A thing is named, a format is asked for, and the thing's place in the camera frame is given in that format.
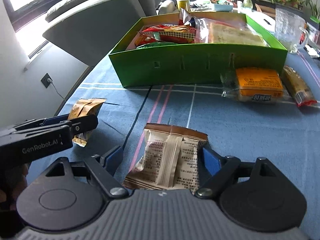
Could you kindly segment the yellow silver snack packet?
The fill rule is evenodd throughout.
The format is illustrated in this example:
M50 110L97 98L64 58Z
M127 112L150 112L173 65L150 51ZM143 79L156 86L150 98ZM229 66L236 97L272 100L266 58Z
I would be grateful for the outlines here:
M85 147L98 126L98 114L105 102L105 99L80 99L72 107L68 120L75 119L78 122L75 126L72 141L81 147Z

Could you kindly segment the brown beige snack packet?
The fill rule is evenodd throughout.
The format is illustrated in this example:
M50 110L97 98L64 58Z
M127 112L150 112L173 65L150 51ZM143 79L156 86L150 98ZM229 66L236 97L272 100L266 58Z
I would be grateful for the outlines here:
M126 175L129 189L180 190L194 193L199 187L198 152L208 135L180 126L148 123L145 150Z

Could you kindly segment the orange cake pack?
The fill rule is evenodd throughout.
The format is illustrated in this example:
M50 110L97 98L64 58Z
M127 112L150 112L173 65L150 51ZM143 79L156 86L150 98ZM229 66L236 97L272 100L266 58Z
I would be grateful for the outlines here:
M220 75L222 96L240 102L275 103L284 95L276 70L246 67L229 69Z

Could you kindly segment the red snack bag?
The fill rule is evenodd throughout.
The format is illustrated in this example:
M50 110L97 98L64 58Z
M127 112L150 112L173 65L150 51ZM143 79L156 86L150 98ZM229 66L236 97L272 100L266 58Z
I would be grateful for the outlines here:
M189 25L160 24L147 27L139 32L135 46L153 42L171 42L175 44L194 43L196 29Z

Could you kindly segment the bagged sliced bread loaf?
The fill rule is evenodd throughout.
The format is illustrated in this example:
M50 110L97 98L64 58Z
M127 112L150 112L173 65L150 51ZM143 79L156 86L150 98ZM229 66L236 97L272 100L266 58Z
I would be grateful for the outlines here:
M235 27L232 24L198 18L195 20L196 43L240 44L268 47L263 37L247 27Z

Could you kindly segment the blue striped tablecloth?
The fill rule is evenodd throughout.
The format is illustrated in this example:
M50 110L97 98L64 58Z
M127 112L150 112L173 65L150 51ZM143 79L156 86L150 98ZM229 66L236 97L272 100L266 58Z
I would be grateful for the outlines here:
M69 98L62 114L79 99L103 98L99 124L87 146L60 153L70 161L124 148L115 178L122 181L145 147L147 122L176 125L208 135L213 150L243 161L268 158L302 192L306 215L288 239L319 239L319 104L297 107L285 95L274 104L244 103L222 97L220 85L165 85L125 89L108 57L103 58ZM217 205L184 191L135 193L78 233L50 239L277 239L240 229L218 213Z

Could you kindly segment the red yellow long snack pack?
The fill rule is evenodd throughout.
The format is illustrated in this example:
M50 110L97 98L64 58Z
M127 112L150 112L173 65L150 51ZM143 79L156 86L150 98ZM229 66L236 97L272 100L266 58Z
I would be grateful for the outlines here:
M309 86L293 68L284 66L281 79L298 107L317 103Z

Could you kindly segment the green cardboard snack box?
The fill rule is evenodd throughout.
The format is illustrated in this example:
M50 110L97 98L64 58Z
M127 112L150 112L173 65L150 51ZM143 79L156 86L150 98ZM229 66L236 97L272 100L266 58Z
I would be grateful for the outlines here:
M143 17L109 53L123 87L219 83L220 75L228 67L282 71L287 57L286 48L249 16L236 12L195 12L193 16L250 27L262 36L268 46L193 43L137 49L134 42L144 27L179 22L178 13Z

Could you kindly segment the white round table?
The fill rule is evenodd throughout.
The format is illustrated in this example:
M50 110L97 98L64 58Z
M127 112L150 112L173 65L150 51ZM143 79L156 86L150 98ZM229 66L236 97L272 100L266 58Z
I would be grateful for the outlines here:
M247 11L246 15L270 33L275 33L276 22L270 16L258 11Z

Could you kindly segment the yellow tin can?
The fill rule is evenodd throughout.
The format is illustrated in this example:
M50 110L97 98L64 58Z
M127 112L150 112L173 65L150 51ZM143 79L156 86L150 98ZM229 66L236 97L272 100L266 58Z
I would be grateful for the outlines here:
M176 0L176 3L177 3L177 8L179 11L184 9L187 12L191 12L190 0Z

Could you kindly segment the light blue plastic basket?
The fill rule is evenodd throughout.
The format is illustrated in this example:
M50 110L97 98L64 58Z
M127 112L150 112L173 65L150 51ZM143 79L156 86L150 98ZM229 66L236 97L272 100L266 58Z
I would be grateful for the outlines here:
M233 4L213 4L214 11L230 12L233 10Z

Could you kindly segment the open cardboard box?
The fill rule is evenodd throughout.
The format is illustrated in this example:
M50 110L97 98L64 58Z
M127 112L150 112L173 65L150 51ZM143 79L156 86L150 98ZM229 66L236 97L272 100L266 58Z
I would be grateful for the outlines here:
M271 18L275 19L276 17L276 10L274 8L271 8L271 7L267 7L267 6L264 6L264 5L259 5L257 3L255 3L255 7L256 7L256 10L258 12L262 12L268 16L270 16Z

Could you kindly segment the wall power socket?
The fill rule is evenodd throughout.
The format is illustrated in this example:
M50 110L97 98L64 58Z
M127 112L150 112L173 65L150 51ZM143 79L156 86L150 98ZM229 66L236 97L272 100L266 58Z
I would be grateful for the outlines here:
M42 84L44 85L45 88L48 88L50 86L50 84L53 83L52 78L50 77L50 75L48 73L46 73L44 75L44 77L41 79Z

